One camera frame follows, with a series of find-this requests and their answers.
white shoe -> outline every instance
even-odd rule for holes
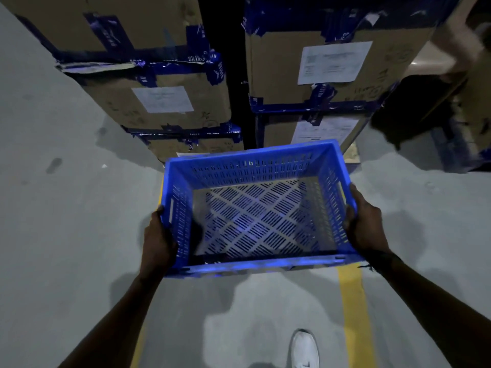
[[[314,336],[299,330],[292,338],[292,368],[319,368],[319,351]]]

person's left hand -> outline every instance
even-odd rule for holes
[[[161,205],[152,213],[150,224],[145,228],[139,273],[142,280],[161,279],[176,260],[177,243],[170,230],[163,227],[160,221],[162,213]]]

bare skin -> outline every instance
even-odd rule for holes
[[[491,321],[405,265],[389,248],[380,209],[354,185],[358,215],[347,208],[344,223],[353,247],[408,305],[453,368],[488,366]],[[131,365],[138,335],[163,276],[174,264],[177,245],[160,221],[163,208],[145,229],[140,272],[121,300],[61,363],[63,368]]]

forearm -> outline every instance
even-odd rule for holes
[[[138,335],[161,277],[138,276],[123,298],[61,363],[73,367],[129,367]]]
[[[380,272],[452,367],[488,366],[491,321],[398,259]]]

person's right hand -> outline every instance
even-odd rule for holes
[[[358,207],[358,216],[352,206],[347,205],[344,230],[351,245],[360,253],[377,250],[392,253],[382,226],[382,212],[368,203],[363,195],[351,184],[350,191]]]

